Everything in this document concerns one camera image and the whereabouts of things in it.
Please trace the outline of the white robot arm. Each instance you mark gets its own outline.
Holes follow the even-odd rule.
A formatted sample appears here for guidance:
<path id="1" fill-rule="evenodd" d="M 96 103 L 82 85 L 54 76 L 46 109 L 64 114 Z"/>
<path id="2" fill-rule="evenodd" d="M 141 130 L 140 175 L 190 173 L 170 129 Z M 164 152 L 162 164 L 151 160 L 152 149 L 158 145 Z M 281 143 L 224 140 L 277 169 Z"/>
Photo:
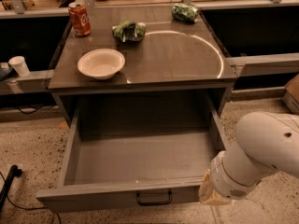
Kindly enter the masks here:
<path id="1" fill-rule="evenodd" d="M 279 171 L 299 177 L 299 116 L 251 112 L 235 126 L 236 143 L 220 152 L 206 170 L 199 200 L 225 205 L 241 200 L 263 178 Z"/>

